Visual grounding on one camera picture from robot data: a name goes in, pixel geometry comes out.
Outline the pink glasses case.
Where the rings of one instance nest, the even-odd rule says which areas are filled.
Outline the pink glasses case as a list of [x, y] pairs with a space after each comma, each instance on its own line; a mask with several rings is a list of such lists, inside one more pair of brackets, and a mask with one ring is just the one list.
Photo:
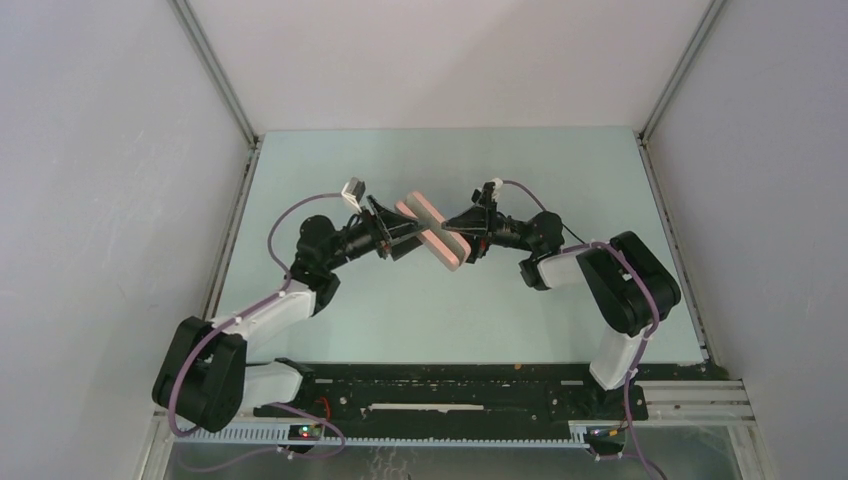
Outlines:
[[471, 246], [459, 233], [446, 230], [446, 218], [419, 191], [410, 192], [395, 207], [399, 213], [417, 219], [424, 230], [417, 239], [451, 272], [458, 270], [470, 257]]

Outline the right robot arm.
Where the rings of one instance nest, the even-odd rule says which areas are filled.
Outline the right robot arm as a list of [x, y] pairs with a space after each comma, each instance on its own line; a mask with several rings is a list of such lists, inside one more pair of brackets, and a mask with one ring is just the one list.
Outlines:
[[585, 283], [607, 326], [589, 364], [590, 384], [581, 392], [585, 411], [606, 418], [622, 403], [619, 389], [634, 379], [648, 342], [680, 303], [680, 287], [671, 273], [632, 231], [608, 241], [568, 247], [561, 217], [542, 209], [517, 220], [498, 209], [499, 184], [490, 181], [472, 195], [463, 213], [442, 221], [446, 231], [470, 243], [468, 261], [492, 246], [528, 252], [519, 264], [525, 284], [547, 291]]

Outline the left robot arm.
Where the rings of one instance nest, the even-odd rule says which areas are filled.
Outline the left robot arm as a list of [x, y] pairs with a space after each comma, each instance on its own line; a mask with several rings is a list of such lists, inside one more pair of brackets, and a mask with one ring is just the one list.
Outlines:
[[257, 349], [296, 323], [320, 313], [340, 286], [335, 269], [371, 252], [398, 258], [426, 231], [423, 219], [390, 209], [374, 197], [355, 199], [348, 224], [336, 227], [325, 215], [306, 218], [298, 229], [292, 264], [283, 264], [280, 287], [228, 316], [182, 320], [152, 388], [178, 437], [198, 430], [218, 432], [243, 408], [278, 403], [304, 416], [316, 403], [305, 372], [288, 360], [252, 364]]

